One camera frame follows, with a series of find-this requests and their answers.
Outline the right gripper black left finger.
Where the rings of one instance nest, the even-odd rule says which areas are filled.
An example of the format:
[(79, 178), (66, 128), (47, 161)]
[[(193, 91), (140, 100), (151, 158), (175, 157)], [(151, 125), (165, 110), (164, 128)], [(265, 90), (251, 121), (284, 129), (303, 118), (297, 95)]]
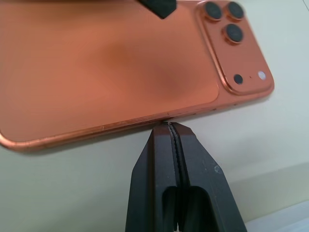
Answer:
[(177, 180), (172, 149), (168, 124), (154, 127), (132, 170), (125, 231), (174, 231)]

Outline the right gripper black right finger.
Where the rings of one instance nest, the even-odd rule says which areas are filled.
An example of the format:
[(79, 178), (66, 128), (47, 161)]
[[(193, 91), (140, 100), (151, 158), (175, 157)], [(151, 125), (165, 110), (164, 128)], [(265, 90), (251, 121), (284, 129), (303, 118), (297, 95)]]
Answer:
[(222, 168), (193, 131), (170, 124), (180, 178), (181, 232), (245, 232), (244, 221)]

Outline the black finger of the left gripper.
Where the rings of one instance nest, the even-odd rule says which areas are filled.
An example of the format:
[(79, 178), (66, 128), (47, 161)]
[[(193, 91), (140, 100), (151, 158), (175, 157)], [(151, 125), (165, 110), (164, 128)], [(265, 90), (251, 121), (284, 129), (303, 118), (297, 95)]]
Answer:
[(167, 18), (177, 9), (176, 0), (138, 0), (138, 2), (161, 19)]

